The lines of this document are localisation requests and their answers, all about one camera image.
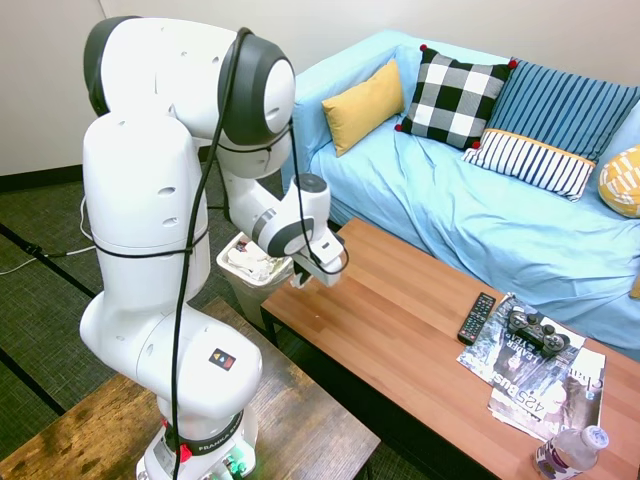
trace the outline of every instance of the robot logo label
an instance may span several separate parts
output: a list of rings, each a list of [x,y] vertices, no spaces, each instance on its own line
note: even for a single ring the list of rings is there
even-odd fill
[[[223,352],[219,348],[216,348],[211,357],[209,357],[209,361],[218,367],[229,371],[233,364],[236,362],[235,357],[232,357],[227,352]]]

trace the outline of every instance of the blue striped pillow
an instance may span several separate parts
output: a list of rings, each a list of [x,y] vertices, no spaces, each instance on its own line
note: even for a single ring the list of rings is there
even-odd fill
[[[597,160],[639,98],[639,87],[623,87],[518,60],[487,128]]]

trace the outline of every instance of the magazine cover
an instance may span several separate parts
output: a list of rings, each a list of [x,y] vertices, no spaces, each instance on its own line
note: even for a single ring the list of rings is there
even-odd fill
[[[546,441],[567,428],[600,425],[605,356],[583,348],[564,381],[558,381],[540,399],[545,415],[540,420],[494,389],[489,409],[494,417]]]
[[[464,349],[458,361],[522,408],[542,418],[545,406],[538,399],[544,398],[558,381],[565,379],[585,339],[544,317],[541,325],[553,325],[557,333],[570,340],[568,348],[545,358],[539,347],[509,333],[508,317],[515,306],[526,314],[538,313],[515,295],[508,294],[491,314],[476,342]]]

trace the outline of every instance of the white wall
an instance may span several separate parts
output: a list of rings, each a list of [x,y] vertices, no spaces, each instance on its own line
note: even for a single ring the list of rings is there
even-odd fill
[[[7,0],[0,15],[0,175],[82,163],[95,119],[82,53],[98,0]]]
[[[247,26],[298,72],[383,28],[640,84],[638,0],[102,0],[136,14]],[[82,74],[98,0],[11,0],[0,16],[0,175],[77,165],[95,118]]]
[[[298,72],[383,28],[640,84],[638,0],[101,0],[108,16],[182,18],[277,43]]]

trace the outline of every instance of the blue couch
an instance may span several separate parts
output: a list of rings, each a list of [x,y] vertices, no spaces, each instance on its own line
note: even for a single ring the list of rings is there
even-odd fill
[[[321,102],[367,80],[395,58],[405,114],[427,43],[463,62],[508,59],[385,31],[297,77],[293,112],[301,171],[331,188],[331,218],[359,217],[502,292],[515,292],[584,335],[640,359],[640,220],[599,198],[604,163],[640,144],[640,104],[615,134],[582,199],[571,203],[515,178],[460,161],[462,151],[394,131],[394,116],[336,158]],[[293,175],[284,165],[285,190]]]

